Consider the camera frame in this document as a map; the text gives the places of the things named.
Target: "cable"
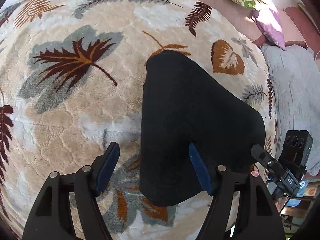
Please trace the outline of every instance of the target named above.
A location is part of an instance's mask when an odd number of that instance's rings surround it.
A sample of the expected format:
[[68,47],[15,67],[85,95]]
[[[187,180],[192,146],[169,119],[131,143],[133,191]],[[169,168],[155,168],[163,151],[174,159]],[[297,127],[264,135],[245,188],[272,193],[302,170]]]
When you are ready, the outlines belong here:
[[288,203],[288,202],[289,202],[289,200],[291,199],[292,194],[293,194],[293,192],[291,193],[291,195],[290,195],[289,199],[287,200],[287,202],[284,204],[284,206],[283,206],[283,207],[282,207],[282,209],[280,210],[279,215],[281,215],[282,210],[284,209],[284,207],[287,205],[287,203]]

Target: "blanket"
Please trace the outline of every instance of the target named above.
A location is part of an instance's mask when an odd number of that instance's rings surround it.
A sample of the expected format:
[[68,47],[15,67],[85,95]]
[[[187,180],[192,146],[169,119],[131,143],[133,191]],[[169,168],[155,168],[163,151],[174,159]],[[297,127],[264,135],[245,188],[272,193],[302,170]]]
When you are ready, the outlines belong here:
[[263,44],[261,51],[275,89],[279,128],[276,158],[281,155],[287,130],[307,130],[313,144],[306,166],[316,176],[320,169],[320,72],[313,50],[292,45],[282,51]]
[[195,238],[211,197],[159,208],[139,192],[145,64],[165,49],[188,56],[259,111],[265,148],[275,151],[261,51],[198,0],[26,0],[0,19],[0,214],[19,236],[50,172],[73,173],[116,141],[120,159],[97,198],[114,239]]

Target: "camera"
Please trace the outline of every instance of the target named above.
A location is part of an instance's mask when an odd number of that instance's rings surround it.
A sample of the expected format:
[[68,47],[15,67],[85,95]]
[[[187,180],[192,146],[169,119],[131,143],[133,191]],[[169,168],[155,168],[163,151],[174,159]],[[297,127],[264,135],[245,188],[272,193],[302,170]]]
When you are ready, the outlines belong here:
[[296,196],[300,181],[306,174],[313,139],[306,130],[288,130],[278,160],[269,155],[260,145],[251,148],[251,155],[269,171],[267,188],[274,200]]

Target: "camera lens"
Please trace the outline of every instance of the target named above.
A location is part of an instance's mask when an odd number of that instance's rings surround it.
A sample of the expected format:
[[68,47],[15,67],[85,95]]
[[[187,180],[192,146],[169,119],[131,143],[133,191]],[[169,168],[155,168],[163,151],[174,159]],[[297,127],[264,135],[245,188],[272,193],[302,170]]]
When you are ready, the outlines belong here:
[[291,146],[295,147],[297,145],[297,142],[298,142],[298,137],[294,136],[291,140]]
[[298,147],[301,148],[303,145],[304,145],[304,139],[300,138],[299,143],[298,143]]
[[290,142],[290,136],[287,136],[287,138],[285,139],[285,144],[288,144]]

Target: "black bracket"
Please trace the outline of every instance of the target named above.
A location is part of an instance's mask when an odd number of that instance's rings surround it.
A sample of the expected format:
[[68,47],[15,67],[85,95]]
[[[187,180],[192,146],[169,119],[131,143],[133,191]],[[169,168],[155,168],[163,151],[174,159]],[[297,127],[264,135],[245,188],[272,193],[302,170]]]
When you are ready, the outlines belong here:
[[108,185],[120,156],[119,145],[112,142],[92,165],[76,173],[50,173],[28,216],[23,240],[74,240],[69,192],[74,192],[80,222],[86,240],[112,240],[103,221],[95,196]]
[[[74,192],[86,240],[112,240],[95,196],[105,190],[120,156],[119,145],[112,142],[104,155],[96,157],[76,173],[61,176],[50,173],[29,214],[22,240],[80,240],[71,217],[69,192]],[[276,206],[258,172],[234,173],[225,166],[216,168],[218,188],[197,240],[285,239]],[[234,191],[240,203],[234,236],[225,236]]]
[[[196,240],[248,240],[254,236],[260,240],[285,240],[281,218],[259,173],[240,174],[222,167],[216,169],[220,188]],[[229,237],[225,230],[235,191],[240,191],[240,201],[235,230]]]

